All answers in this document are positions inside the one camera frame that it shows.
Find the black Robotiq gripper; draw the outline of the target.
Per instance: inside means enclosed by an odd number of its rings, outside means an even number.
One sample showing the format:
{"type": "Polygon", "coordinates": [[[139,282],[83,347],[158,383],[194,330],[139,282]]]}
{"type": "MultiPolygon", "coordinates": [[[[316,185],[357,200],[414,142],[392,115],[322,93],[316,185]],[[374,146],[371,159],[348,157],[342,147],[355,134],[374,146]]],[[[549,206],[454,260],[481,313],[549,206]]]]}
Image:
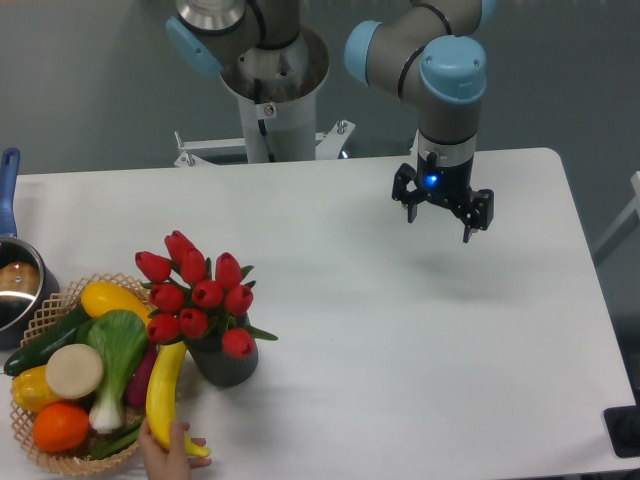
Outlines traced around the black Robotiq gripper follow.
{"type": "Polygon", "coordinates": [[[471,156],[458,165],[444,166],[441,158],[430,152],[418,156],[417,172],[402,163],[394,175],[391,197],[406,209],[407,221],[412,223],[418,205],[427,201],[456,212],[464,224],[464,243],[477,231],[486,231],[494,217],[494,191],[471,189],[473,159],[471,156]]]}

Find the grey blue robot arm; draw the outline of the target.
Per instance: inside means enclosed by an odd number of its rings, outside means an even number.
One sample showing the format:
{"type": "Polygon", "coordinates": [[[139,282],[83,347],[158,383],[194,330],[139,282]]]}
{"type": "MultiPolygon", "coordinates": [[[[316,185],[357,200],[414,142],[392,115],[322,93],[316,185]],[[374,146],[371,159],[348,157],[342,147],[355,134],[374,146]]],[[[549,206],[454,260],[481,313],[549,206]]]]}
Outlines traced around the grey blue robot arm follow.
{"type": "MultiPolygon", "coordinates": [[[[316,95],[328,49],[304,27],[296,1],[179,1],[165,25],[181,57],[218,77],[236,97],[248,160],[313,160],[316,95]]],[[[415,1],[398,20],[365,21],[350,33],[344,65],[359,82],[420,114],[417,162],[398,169],[392,198],[414,219],[421,203],[451,211],[466,235],[486,230],[494,194],[474,190],[486,55],[474,32],[491,1],[415,1]]]]}

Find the person's hand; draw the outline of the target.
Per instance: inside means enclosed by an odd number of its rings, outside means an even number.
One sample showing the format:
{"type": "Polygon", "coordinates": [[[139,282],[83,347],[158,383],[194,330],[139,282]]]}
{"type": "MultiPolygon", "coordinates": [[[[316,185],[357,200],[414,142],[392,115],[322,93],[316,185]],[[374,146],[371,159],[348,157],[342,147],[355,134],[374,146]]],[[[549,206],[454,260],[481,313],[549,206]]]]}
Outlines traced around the person's hand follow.
{"type": "Polygon", "coordinates": [[[147,478],[150,480],[190,480],[192,471],[209,467],[209,457],[190,457],[186,453],[184,434],[190,430],[189,422],[174,420],[170,427],[170,447],[161,447],[151,432],[147,419],[141,424],[138,443],[142,451],[147,478]]]}

